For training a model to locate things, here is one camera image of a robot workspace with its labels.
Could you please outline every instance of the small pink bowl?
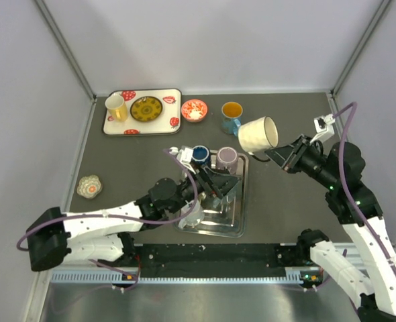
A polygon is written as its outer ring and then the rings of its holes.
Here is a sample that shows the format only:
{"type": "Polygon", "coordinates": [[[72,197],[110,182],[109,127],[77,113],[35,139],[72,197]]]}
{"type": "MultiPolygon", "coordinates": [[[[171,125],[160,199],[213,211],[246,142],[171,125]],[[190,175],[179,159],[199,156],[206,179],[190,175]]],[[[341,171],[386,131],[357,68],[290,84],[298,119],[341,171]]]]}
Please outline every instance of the small pink bowl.
{"type": "Polygon", "coordinates": [[[191,123],[201,122],[207,115],[207,112],[207,104],[199,99],[190,99],[184,102],[181,108],[183,117],[191,123]]]}

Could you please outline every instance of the white mug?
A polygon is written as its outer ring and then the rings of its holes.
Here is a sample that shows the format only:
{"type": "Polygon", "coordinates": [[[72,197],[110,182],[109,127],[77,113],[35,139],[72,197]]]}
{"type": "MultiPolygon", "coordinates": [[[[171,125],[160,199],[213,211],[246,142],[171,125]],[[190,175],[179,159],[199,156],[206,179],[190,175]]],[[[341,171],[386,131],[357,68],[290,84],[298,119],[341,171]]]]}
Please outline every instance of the white mug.
{"type": "Polygon", "coordinates": [[[273,119],[264,116],[241,125],[238,130],[238,141],[244,151],[253,154],[275,148],[279,144],[279,134],[273,119]]]}

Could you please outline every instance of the yellow cup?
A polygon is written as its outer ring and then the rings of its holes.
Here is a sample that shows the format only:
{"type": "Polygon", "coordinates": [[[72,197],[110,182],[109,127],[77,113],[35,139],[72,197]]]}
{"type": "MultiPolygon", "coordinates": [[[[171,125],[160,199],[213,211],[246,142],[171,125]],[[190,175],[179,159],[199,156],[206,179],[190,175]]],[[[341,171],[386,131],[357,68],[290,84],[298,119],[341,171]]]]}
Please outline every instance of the yellow cup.
{"type": "Polygon", "coordinates": [[[116,121],[123,122],[128,118],[125,100],[120,95],[112,95],[105,100],[105,107],[116,121]]]}

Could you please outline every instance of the stainless steel tray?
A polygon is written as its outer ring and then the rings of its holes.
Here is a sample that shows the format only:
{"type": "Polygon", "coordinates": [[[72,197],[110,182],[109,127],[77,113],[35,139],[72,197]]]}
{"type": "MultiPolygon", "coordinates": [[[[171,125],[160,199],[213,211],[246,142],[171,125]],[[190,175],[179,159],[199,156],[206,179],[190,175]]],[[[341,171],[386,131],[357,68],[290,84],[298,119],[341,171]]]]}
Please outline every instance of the stainless steel tray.
{"type": "MultiPolygon", "coordinates": [[[[217,151],[211,150],[211,168],[215,168],[217,151]]],[[[249,160],[245,154],[238,154],[238,169],[236,175],[242,180],[237,189],[234,200],[229,204],[211,208],[201,203],[204,208],[204,220],[195,227],[185,226],[180,228],[178,223],[174,226],[179,231],[187,233],[201,233],[230,238],[238,238],[244,233],[244,220],[246,209],[246,192],[248,183],[249,160]]]]}

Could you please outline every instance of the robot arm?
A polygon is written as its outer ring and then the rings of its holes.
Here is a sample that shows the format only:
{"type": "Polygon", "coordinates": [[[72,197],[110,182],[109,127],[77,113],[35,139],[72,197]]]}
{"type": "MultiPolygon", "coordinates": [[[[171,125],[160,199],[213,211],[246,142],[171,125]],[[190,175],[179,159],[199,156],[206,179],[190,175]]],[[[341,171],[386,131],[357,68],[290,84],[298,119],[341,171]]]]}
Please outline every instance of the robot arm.
{"type": "MultiPolygon", "coordinates": [[[[190,148],[184,147],[177,159],[191,170],[198,194],[222,199],[240,180],[223,170],[190,163],[190,148]]],[[[53,219],[62,221],[28,236],[31,269],[38,272],[63,262],[90,259],[113,262],[122,256],[130,257],[134,245],[129,232],[159,227],[167,221],[166,212],[177,213],[193,199],[193,185],[188,178],[178,184],[163,178],[147,195],[118,207],[87,213],[61,213],[59,207],[48,209],[27,232],[53,219]],[[81,215],[83,219],[80,220],[64,220],[81,215]]]]}
{"type": "Polygon", "coordinates": [[[327,188],[328,206],[358,248],[369,279],[335,252],[322,232],[304,231],[298,239],[299,255],[314,261],[334,278],[358,308],[362,321],[396,321],[396,276],[392,268],[396,267],[396,253],[387,236],[377,199],[360,180],[365,161],[359,148],[345,143],[346,182],[356,205],[383,241],[389,259],[344,193],[338,170],[339,148],[339,143],[334,144],[326,156],[317,140],[301,135],[292,144],[267,150],[265,154],[282,170],[288,173],[305,172],[327,188]]]}

